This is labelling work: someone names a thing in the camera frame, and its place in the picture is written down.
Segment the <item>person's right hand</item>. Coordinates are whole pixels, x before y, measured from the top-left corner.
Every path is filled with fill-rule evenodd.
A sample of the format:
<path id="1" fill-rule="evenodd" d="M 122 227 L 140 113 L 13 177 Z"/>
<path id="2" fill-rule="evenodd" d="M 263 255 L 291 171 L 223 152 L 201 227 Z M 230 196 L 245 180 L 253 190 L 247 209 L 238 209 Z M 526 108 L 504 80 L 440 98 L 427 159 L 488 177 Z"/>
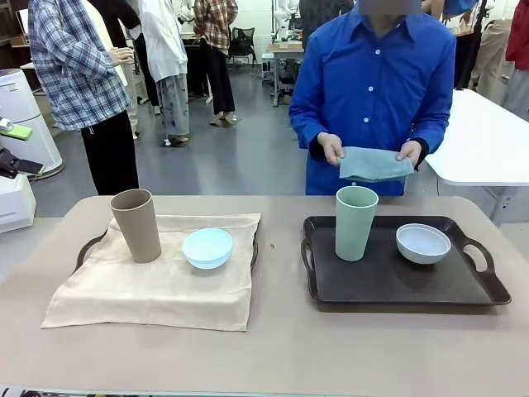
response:
<path id="1" fill-rule="evenodd" d="M 340 137 L 329 132 L 320 132 L 317 135 L 317 142 L 324 151 L 326 161 L 331 165 L 338 166 L 345 157 Z"/>

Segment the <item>person's left hand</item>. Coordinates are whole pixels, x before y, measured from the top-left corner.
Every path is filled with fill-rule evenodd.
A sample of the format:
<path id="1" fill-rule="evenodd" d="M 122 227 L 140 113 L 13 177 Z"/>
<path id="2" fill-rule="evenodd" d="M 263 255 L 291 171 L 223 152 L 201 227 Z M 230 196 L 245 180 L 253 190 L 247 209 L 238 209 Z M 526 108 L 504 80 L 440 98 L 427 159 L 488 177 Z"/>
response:
<path id="1" fill-rule="evenodd" d="M 418 164 L 421 153 L 422 146 L 418 141 L 407 141 L 401 147 L 396 159 L 398 161 L 409 159 L 412 162 L 412 165 L 415 166 Z"/>

